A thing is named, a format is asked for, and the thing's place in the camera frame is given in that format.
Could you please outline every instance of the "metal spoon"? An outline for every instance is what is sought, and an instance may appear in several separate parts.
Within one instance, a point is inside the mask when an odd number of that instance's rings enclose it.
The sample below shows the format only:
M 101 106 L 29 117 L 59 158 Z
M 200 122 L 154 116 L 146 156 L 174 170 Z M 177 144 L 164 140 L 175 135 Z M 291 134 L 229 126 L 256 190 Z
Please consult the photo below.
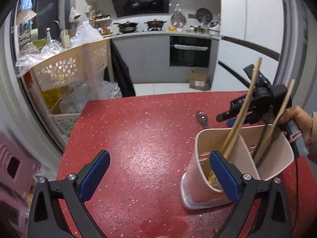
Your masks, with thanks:
M 208 115 L 202 111 L 196 112 L 197 121 L 204 127 L 204 129 L 209 129 L 208 127 Z

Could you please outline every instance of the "white countertop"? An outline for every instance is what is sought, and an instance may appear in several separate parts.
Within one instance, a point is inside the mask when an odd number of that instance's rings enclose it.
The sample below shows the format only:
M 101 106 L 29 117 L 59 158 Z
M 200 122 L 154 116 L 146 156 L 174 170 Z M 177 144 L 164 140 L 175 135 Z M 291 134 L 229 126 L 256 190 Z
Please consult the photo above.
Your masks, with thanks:
M 143 35 L 171 35 L 171 36 L 187 36 L 187 37 L 199 37 L 199 38 L 207 38 L 207 39 L 216 39 L 219 40 L 219 36 L 210 36 L 209 34 L 198 34 L 192 32 L 179 32 L 179 31 L 140 31 L 140 32 L 132 32 L 127 34 L 119 34 L 119 35 L 108 35 L 104 38 L 120 38 L 120 37 L 134 37 L 134 36 L 143 36 Z

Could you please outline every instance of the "red speckled tabletop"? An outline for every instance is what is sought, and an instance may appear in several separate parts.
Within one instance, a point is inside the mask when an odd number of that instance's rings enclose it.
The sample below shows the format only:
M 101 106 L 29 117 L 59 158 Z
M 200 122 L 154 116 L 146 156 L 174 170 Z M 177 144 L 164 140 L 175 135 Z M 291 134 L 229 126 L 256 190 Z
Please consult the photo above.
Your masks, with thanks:
M 111 164 L 92 199 L 85 203 L 107 237 L 213 237 L 232 204 L 187 211 L 180 199 L 180 179 L 202 130 L 197 110 L 206 112 L 211 128 L 223 128 L 216 115 L 243 92 L 199 92 L 90 101 L 84 108 L 64 152 L 58 179 L 77 173 L 101 150 Z M 299 158 L 299 212 L 294 237 L 317 213 L 317 186 L 305 158 Z M 279 175 L 296 215 L 296 171 L 292 163 Z M 64 201 L 62 210 L 73 235 L 80 234 Z M 256 212 L 251 210 L 244 237 Z

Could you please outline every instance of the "screw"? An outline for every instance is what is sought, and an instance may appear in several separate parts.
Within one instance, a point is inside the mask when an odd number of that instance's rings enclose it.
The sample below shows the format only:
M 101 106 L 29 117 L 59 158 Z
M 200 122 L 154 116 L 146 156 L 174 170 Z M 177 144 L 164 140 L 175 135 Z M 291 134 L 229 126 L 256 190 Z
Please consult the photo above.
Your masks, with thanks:
M 75 174 L 69 174 L 68 176 L 67 176 L 67 179 L 68 180 L 74 180 L 76 178 L 76 175 Z
M 41 178 L 39 179 L 39 183 L 43 183 L 43 182 L 45 182 L 45 177 L 41 177 Z
M 250 180 L 250 179 L 251 179 L 251 175 L 250 175 L 250 174 L 244 174 L 244 175 L 243 175 L 243 178 L 244 178 L 245 180 Z
M 278 177 L 275 177 L 275 178 L 274 178 L 274 181 L 275 181 L 276 183 L 281 183 L 281 179 L 278 178 Z

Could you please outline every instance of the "oven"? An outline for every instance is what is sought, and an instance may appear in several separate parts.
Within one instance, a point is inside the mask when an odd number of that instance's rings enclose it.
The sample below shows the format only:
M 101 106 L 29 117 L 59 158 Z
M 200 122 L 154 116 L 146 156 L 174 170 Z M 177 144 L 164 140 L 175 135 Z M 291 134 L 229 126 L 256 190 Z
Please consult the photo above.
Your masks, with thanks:
M 211 40 L 170 36 L 170 66 L 208 68 Z

